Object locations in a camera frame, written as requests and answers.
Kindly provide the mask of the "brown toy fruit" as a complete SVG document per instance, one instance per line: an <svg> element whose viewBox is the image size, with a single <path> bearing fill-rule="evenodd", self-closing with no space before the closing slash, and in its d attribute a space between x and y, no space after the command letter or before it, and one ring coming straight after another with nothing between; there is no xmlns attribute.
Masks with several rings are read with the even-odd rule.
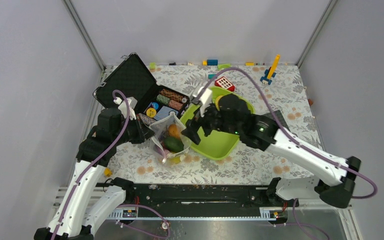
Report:
<svg viewBox="0 0 384 240"><path fill-rule="evenodd" d="M167 131L168 131L168 135L170 137L173 137L176 139L181 138L181 136L180 136L181 130L179 129L179 127L176 124L169 125L167 128Z"/></svg>

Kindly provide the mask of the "dark green toy avocado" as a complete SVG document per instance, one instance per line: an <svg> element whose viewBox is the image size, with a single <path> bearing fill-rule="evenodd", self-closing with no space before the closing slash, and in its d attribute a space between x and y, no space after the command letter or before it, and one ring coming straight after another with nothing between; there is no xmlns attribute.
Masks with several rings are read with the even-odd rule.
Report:
<svg viewBox="0 0 384 240"><path fill-rule="evenodd" d="M179 153L184 150L184 144L180 139L167 136L163 140L164 147L172 153Z"/></svg>

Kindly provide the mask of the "clear zip top bag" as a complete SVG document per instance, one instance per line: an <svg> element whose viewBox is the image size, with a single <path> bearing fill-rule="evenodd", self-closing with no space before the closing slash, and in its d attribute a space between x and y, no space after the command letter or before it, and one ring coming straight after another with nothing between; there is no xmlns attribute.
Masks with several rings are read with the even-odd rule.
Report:
<svg viewBox="0 0 384 240"><path fill-rule="evenodd" d="M175 113L169 113L167 117L152 123L149 128L154 132L149 146L160 163L170 166L186 159L192 142L182 135L186 127Z"/></svg>

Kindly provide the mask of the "yellow green toy fruit slice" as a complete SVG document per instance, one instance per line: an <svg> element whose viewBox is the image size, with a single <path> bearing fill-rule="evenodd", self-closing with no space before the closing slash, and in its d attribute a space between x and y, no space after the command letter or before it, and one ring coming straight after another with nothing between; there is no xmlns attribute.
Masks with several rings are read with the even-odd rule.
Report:
<svg viewBox="0 0 384 240"><path fill-rule="evenodd" d="M170 159L170 163L172 165L177 165L177 164L181 163L184 158L185 158L184 155L179 155L179 156L173 157Z"/></svg>

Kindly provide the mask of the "purple toy eggplant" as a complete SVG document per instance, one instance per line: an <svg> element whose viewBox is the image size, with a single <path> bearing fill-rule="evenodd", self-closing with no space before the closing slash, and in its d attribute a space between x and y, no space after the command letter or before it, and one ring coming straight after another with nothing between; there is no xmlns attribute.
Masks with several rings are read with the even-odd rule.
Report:
<svg viewBox="0 0 384 240"><path fill-rule="evenodd" d="M153 150L154 150L154 152L157 154L157 156L158 156L159 158L164 159L164 158L167 157L167 150L166 150L165 148L163 148L163 147L159 147L159 146L155 145L155 146L153 147Z"/></svg>

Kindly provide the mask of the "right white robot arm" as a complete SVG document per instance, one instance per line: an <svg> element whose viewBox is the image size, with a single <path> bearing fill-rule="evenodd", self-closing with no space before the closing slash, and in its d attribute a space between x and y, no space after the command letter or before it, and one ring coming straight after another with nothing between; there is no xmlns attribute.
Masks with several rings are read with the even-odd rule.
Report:
<svg viewBox="0 0 384 240"><path fill-rule="evenodd" d="M283 157L313 174L296 179L273 178L266 190L267 201L273 206L314 198L336 208L349 205L360 159L337 157L314 147L275 120L251 113L246 102L234 94L222 96L207 108L200 107L185 126L182 135L197 145L201 142L199 130L206 137L215 131L237 135L247 147Z"/></svg>

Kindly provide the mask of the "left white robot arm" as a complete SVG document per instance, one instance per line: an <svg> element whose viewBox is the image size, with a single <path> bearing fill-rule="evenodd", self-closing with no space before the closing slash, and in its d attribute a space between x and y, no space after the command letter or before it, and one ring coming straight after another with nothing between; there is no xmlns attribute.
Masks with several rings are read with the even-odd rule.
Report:
<svg viewBox="0 0 384 240"><path fill-rule="evenodd" d="M87 210L92 193L117 147L125 143L141 144L153 136L131 107L106 108L78 147L72 178L54 217L46 227L38 228L35 240L92 240L106 217L122 204L135 200L133 182L117 180L109 193Z"/></svg>

